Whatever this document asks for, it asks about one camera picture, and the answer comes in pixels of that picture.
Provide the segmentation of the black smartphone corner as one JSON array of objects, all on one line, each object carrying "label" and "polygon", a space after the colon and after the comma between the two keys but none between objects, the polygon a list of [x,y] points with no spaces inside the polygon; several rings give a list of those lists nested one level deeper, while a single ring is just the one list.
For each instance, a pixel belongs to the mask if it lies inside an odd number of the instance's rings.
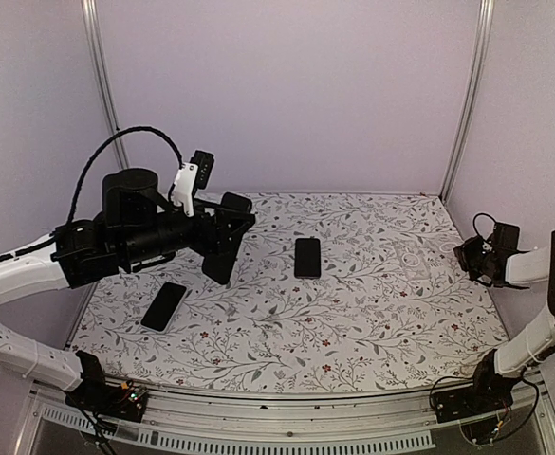
[{"label": "black smartphone corner", "polygon": [[204,257],[202,272],[218,284],[230,282],[243,236],[256,221],[251,210],[250,199],[232,192],[226,192],[214,210],[217,247]]}]

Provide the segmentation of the black smartphone with white edge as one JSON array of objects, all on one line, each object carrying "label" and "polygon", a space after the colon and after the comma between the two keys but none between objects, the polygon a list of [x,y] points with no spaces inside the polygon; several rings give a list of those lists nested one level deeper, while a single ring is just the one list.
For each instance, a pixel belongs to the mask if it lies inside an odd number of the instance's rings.
[{"label": "black smartphone with white edge", "polygon": [[187,288],[180,284],[163,284],[142,317],[140,325],[155,332],[164,332],[186,292]]}]

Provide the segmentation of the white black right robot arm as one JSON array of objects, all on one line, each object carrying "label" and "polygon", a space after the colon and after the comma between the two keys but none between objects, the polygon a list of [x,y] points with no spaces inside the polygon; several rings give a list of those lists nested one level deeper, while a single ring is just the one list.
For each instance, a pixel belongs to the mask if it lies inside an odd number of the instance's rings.
[{"label": "white black right robot arm", "polygon": [[548,245],[523,251],[520,229],[502,225],[484,238],[475,235],[453,249],[471,281],[493,289],[519,292],[537,304],[537,314],[511,340],[492,349],[475,368],[479,379],[464,393],[464,405],[483,413],[501,395],[492,378],[514,379],[526,367],[543,363],[555,352],[555,230]]}]

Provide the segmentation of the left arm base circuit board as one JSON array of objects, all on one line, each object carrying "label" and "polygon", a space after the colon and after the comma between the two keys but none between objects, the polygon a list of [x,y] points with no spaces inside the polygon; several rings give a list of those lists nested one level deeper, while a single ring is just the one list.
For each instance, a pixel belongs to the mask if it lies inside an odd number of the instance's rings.
[{"label": "left arm base circuit board", "polygon": [[132,380],[111,385],[94,355],[78,351],[75,356],[82,364],[82,382],[65,394],[65,403],[95,415],[141,423],[148,403],[147,389]]}]

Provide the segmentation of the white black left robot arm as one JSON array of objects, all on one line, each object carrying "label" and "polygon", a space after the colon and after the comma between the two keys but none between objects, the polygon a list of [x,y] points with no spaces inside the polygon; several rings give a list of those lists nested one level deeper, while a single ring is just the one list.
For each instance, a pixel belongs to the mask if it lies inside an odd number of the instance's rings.
[{"label": "white black left robot arm", "polygon": [[[170,262],[189,248],[202,256],[202,272],[229,282],[244,234],[254,225],[251,201],[225,193],[218,203],[195,198],[204,181],[197,165],[176,175],[176,198],[158,191],[157,175],[135,168],[102,181],[102,211],[92,220],[69,221],[53,233],[0,256],[0,306],[46,291],[76,289],[121,272]],[[0,367],[77,391],[94,411],[114,404],[99,360],[57,351],[0,323]]]}]

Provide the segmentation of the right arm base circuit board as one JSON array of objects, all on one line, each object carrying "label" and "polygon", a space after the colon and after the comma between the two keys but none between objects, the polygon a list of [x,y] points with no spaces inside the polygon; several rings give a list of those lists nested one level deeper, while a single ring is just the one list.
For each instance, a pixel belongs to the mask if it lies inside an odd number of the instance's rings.
[{"label": "right arm base circuit board", "polygon": [[[446,423],[461,418],[478,416],[488,412],[503,410],[502,417],[494,417],[491,427],[486,424],[465,424],[460,428],[464,439],[474,446],[491,446],[497,442],[507,440],[520,431],[533,416],[538,407],[541,392],[536,383],[525,378],[527,367],[515,377],[504,377],[496,372],[496,350],[489,351],[476,366],[471,378],[466,381],[469,386],[448,391],[437,391],[437,386],[453,376],[444,376],[437,379],[429,391],[429,406],[435,413],[438,423]],[[522,383],[534,390],[532,408],[526,417],[511,430],[503,433],[508,415],[513,405],[513,388]]]}]

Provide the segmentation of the clear case on mat right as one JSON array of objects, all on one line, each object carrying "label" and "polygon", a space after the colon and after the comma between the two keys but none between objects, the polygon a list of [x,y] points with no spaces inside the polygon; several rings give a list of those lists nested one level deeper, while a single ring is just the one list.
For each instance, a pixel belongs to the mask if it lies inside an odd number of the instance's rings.
[{"label": "clear case on mat right", "polygon": [[404,275],[410,281],[429,280],[431,276],[424,251],[413,241],[398,240],[392,243]]}]

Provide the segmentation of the floral patterned table mat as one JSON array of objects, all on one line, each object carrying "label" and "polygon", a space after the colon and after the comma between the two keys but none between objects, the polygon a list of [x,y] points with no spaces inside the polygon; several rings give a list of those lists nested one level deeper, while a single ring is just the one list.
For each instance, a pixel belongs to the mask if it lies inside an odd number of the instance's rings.
[{"label": "floral patterned table mat", "polygon": [[[428,245],[432,234],[458,234],[436,197],[269,193],[252,201],[256,223],[228,284],[204,276],[190,251],[105,279],[71,348],[95,355],[110,375],[154,384],[341,393],[468,376],[507,340],[487,290]],[[319,279],[294,276],[298,238],[320,240]],[[429,280],[404,275],[398,240],[423,249]],[[140,322],[166,282],[187,292],[159,333]]]}]

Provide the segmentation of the aluminium front rail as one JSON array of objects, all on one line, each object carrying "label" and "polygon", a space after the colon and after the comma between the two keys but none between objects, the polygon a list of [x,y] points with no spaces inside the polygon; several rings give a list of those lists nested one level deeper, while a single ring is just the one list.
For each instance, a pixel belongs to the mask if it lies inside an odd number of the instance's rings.
[{"label": "aluminium front rail", "polygon": [[17,454],[555,454],[555,409],[537,372],[511,405],[470,415],[447,380],[408,391],[261,394],[152,386],[137,422],[103,433],[52,388],[28,395]]}]

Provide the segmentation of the left aluminium frame post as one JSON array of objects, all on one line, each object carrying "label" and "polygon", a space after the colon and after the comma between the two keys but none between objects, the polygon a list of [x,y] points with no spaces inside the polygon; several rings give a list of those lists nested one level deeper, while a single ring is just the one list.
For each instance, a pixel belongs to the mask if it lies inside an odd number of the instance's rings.
[{"label": "left aluminium frame post", "polygon": [[120,123],[105,60],[97,2],[82,0],[83,27],[88,43],[92,69],[107,129],[111,135],[120,131]]}]

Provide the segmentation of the aluminium frame post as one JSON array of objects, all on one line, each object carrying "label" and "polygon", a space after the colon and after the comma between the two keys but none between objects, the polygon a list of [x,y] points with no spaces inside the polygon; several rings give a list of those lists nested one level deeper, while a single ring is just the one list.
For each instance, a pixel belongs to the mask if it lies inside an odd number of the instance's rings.
[{"label": "aluminium frame post", "polygon": [[111,135],[120,131],[120,123],[105,60],[97,2],[82,0],[83,27],[88,43],[92,69],[107,129]]},{"label": "aluminium frame post", "polygon": [[455,180],[461,166],[466,143],[472,126],[472,117],[477,102],[485,63],[489,53],[491,26],[495,2],[481,0],[473,44],[472,62],[462,110],[454,135],[453,147],[441,185],[439,198],[447,205],[453,195]]}]

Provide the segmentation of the right aluminium frame post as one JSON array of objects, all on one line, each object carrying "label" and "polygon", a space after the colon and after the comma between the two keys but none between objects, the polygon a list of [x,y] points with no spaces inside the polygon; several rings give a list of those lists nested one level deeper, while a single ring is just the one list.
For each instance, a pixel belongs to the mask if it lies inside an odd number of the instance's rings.
[{"label": "right aluminium frame post", "polygon": [[472,126],[472,117],[477,102],[485,63],[489,53],[491,26],[495,2],[481,0],[473,44],[472,62],[462,110],[454,135],[453,147],[441,185],[439,198],[447,205],[453,195],[455,180],[461,166],[466,143]]}]

